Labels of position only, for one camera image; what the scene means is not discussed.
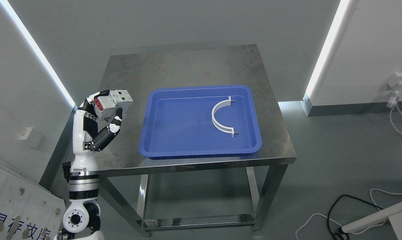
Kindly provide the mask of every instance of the table leg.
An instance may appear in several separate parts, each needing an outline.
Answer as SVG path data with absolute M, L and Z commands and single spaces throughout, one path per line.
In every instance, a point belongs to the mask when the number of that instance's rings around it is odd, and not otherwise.
M 257 181 L 255 179 L 254 168 L 253 167 L 246 167 L 247 171 L 247 178 L 248 178 L 248 185 L 250 186 L 250 193 L 251 193 L 251 200 L 253 202 L 253 211 L 257 209 L 259 194 L 257 188 Z
M 262 228 L 264 219 L 269 211 L 283 175 L 285 174 L 286 167 L 288 167 L 288 164 L 269 166 L 263 189 L 261 190 L 260 199 L 255 210 L 256 224 L 252 227 L 253 231 L 258 231 Z
M 137 212 L 125 200 L 108 178 L 100 178 L 99 194 L 117 211 L 137 232 L 150 237 L 151 232 L 143 230 L 138 222 L 143 222 Z
M 146 199 L 148 197 L 149 174 L 142 175 L 140 179 L 139 199 L 137 201 L 137 214 L 144 219 L 146 214 Z

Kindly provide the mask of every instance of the wall baseboard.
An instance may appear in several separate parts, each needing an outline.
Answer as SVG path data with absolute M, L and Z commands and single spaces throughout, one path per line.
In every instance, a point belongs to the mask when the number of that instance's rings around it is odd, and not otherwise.
M 390 112 L 387 102 L 313 106 L 306 94 L 301 104 L 308 117 Z M 398 102 L 398 106 L 402 111 L 402 101 Z

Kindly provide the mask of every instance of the gray floor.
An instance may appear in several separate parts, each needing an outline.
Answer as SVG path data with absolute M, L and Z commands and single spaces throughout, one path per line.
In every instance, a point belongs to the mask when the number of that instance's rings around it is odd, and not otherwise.
M 306 117 L 300 102 L 281 102 L 280 107 L 298 158 L 290 165 L 261 231 L 249 226 L 152 231 L 149 239 L 295 239 L 294 233 L 313 213 L 327 214 L 335 199 L 350 194 L 369 200 L 368 190 L 380 188 L 402 193 L 402 137 L 392 128 L 389 114 Z M 394 114 L 402 130 L 402 118 Z M 258 182 L 266 174 L 257 167 Z M 136 206 L 139 176 L 112 178 L 124 197 Z M 66 198 L 66 182 L 56 181 L 53 193 Z M 147 217 L 189 217 L 238 214 L 251 211 L 244 169 L 210 170 L 152 175 Z M 381 207 L 401 196 L 374 193 Z M 99 197 L 102 231 L 106 239 L 140 239 L 108 203 Z M 342 199 L 332 213 L 349 223 L 375 211 L 351 199 Z M 332 239 L 326 220 L 314 217 L 303 228 L 300 240 Z M 351 239 L 397 239 L 391 226 L 373 228 Z

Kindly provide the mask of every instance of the table top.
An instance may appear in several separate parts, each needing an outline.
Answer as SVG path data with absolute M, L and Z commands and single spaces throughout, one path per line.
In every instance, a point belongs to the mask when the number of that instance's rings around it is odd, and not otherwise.
M 248 86 L 263 145 L 233 157 L 153 160 L 138 151 L 149 94 L 158 88 L 209 85 Z M 292 164 L 296 153 L 257 45 L 111 56 L 99 90 L 127 89 L 134 102 L 120 133 L 96 155 L 102 176 Z

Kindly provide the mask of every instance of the black cable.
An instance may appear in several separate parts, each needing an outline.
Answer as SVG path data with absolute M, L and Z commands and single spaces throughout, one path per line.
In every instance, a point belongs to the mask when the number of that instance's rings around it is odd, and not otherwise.
M 363 202 L 363 203 L 369 204 L 369 205 L 371 205 L 371 206 L 373 206 L 373 207 L 379 208 L 380 210 L 383 210 L 383 208 L 381 208 L 381 207 L 379 207 L 379 206 L 377 206 L 377 205 L 375 205 L 375 204 L 372 204 L 372 203 L 370 203 L 370 202 L 367 202 L 367 201 L 365 201 L 365 200 L 362 200 L 362 199 L 360 199 L 360 198 L 357 198 L 357 197 L 354 197 L 354 196 L 351 196 L 351 195 L 343 194 L 343 195 L 339 196 L 339 197 L 337 198 L 337 200 L 336 200 L 336 201 L 333 203 L 333 205 L 331 206 L 330 210 L 328 211 L 328 215 L 327 215 L 327 228 L 328 228 L 328 231 L 330 232 L 330 234 L 331 234 L 331 236 L 333 237 L 334 240 L 336 240 L 336 239 L 335 239 L 335 236 L 334 236 L 334 234 L 333 234 L 333 231 L 331 231 L 331 228 L 330 228 L 330 214 L 331 214 L 331 211 L 333 210 L 334 206 L 337 204 L 337 202 L 338 202 L 342 197 L 350 197 L 350 198 L 359 200 L 359 201 L 361 201 L 361 202 Z

